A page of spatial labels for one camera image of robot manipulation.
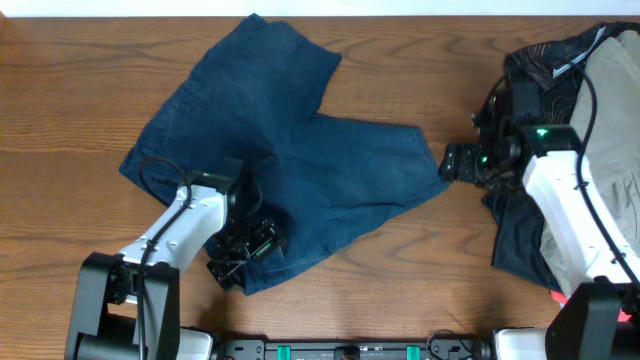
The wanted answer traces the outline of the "dark blue denim shorts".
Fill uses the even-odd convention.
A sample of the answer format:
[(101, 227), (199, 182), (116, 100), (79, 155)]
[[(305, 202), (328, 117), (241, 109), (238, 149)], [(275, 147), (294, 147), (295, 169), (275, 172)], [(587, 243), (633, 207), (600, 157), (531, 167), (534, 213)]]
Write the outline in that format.
[(277, 286), (446, 189), (422, 131), (324, 115), (340, 56), (284, 22), (251, 15), (210, 48), (145, 125), (120, 165), (172, 201), (181, 172), (242, 160), (261, 211), (288, 243), (234, 280)]

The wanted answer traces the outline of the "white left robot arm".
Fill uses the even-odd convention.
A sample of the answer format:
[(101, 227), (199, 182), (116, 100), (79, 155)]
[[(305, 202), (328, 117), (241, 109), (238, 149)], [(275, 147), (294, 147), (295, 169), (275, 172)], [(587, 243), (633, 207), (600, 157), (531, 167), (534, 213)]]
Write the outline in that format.
[(180, 320), (180, 278), (207, 241), (207, 267), (221, 285), (287, 243), (264, 214), (257, 184), (240, 171), (194, 172), (171, 205), (114, 255), (82, 263), (64, 356), (67, 359), (221, 359), (224, 348)]

